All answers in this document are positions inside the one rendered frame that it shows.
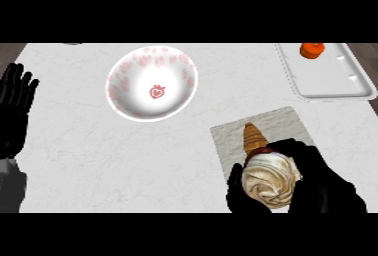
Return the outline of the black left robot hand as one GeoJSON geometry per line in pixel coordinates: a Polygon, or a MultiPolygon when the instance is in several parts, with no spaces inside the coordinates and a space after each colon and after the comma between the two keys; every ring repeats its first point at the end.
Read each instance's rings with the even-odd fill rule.
{"type": "Polygon", "coordinates": [[[12,159],[24,148],[39,83],[23,64],[8,65],[0,78],[0,159],[12,159]]]}

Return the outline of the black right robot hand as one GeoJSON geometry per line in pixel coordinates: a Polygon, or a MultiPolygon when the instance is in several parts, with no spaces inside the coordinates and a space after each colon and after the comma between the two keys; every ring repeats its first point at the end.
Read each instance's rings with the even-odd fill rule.
{"type": "MultiPolygon", "coordinates": [[[[294,158],[303,179],[296,183],[290,214],[367,214],[367,203],[355,185],[328,167],[315,146],[294,138],[268,144],[268,148],[294,158]]],[[[232,213],[271,214],[271,209],[253,199],[243,188],[243,165],[234,164],[228,179],[226,202],[232,213]]]]}

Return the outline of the cream frosted cupcake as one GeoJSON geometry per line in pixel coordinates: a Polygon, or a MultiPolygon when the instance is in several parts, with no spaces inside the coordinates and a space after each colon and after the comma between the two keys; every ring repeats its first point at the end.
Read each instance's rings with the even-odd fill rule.
{"type": "Polygon", "coordinates": [[[268,147],[269,141],[249,122],[244,127],[244,151],[247,154],[243,171],[243,188],[247,195],[269,209],[290,205],[296,183],[302,174],[294,159],[268,147]]]}

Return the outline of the grey fabric placemat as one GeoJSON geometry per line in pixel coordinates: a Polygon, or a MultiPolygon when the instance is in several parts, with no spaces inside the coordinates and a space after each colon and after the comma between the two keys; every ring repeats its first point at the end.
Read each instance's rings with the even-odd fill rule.
{"type": "Polygon", "coordinates": [[[246,163],[250,152],[268,143],[294,138],[308,145],[314,139],[293,107],[284,107],[210,128],[225,177],[235,163],[246,163]]]}

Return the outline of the white bowl with strawberry print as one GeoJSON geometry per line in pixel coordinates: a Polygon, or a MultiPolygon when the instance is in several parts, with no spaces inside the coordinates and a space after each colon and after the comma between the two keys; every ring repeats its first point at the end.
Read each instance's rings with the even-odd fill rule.
{"type": "Polygon", "coordinates": [[[188,106],[198,88],[197,65],[172,46],[129,52],[110,71],[105,94],[111,108],[135,122],[159,122],[188,106]]]}

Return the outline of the white rectangular tray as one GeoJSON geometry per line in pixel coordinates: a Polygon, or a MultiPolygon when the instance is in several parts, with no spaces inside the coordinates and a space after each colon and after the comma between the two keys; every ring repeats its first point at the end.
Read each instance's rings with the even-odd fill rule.
{"type": "Polygon", "coordinates": [[[327,43],[317,59],[300,54],[300,43],[275,45],[287,78],[306,101],[374,100],[376,84],[346,43],[327,43]]]}

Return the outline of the orange round object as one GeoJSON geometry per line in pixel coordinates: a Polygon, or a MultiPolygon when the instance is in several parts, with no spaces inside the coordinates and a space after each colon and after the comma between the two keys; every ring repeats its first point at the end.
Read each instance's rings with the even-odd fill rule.
{"type": "Polygon", "coordinates": [[[300,47],[300,55],[308,59],[317,59],[325,51],[324,43],[303,43],[300,47]]]}

